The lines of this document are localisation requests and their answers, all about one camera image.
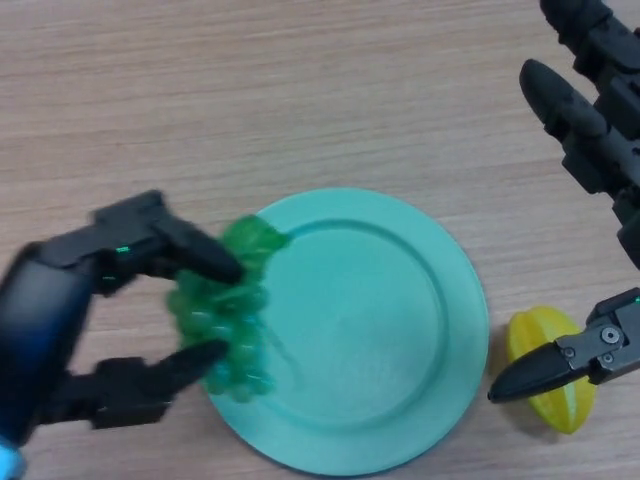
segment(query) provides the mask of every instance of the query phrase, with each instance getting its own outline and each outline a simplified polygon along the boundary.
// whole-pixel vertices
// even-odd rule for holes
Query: toy fruit
[[[509,362],[558,337],[580,331],[571,318],[552,307],[540,306],[516,313],[507,330]],[[595,396],[595,385],[589,383],[587,378],[581,378],[562,388],[531,397],[529,403],[552,428],[572,434],[587,420]]]
[[[175,318],[181,347],[207,340],[229,342],[227,358],[216,364],[203,383],[214,395],[228,393],[240,403],[273,389],[265,371],[264,326],[259,312],[267,304],[260,285],[269,259],[286,247],[289,237],[257,216],[241,218],[222,234],[220,242],[245,268],[241,283],[233,286],[206,280],[183,270],[166,305]]]

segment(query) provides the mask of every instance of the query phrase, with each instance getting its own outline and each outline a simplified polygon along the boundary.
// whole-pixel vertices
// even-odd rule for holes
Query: plate
[[[224,420],[267,457],[321,475],[372,474],[433,447],[487,358],[487,306],[463,250],[372,191],[306,192],[259,215],[294,239],[264,283],[276,390],[250,404],[211,397]]]

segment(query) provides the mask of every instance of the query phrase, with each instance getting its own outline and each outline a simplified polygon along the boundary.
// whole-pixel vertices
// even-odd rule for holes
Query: wooden table
[[[293,192],[349,185],[412,202],[460,240],[496,358],[519,309],[553,304],[582,322],[638,273],[610,201],[563,170],[520,93],[520,67],[537,57],[593,95],[537,4],[3,0],[0,262],[148,188],[215,232]],[[610,4],[640,23],[637,0]],[[99,301],[74,367],[168,353],[166,288],[145,280]],[[639,376],[602,388],[571,438],[526,405],[490,405],[486,383],[446,442],[385,477],[637,477]],[[26,454],[33,480],[302,478],[237,440],[197,389],[161,424],[41,428]]]

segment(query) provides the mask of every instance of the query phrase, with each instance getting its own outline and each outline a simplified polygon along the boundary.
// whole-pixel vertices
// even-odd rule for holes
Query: bunch of grapes
[[[227,228],[220,241],[244,266],[242,282],[229,286],[182,271],[177,288],[167,294],[167,307],[175,317],[182,348],[213,339],[229,343],[226,358],[208,372],[204,385],[211,394],[228,393],[246,403],[273,389],[259,317],[267,292],[260,282],[268,260],[289,238],[259,217],[249,216]]]

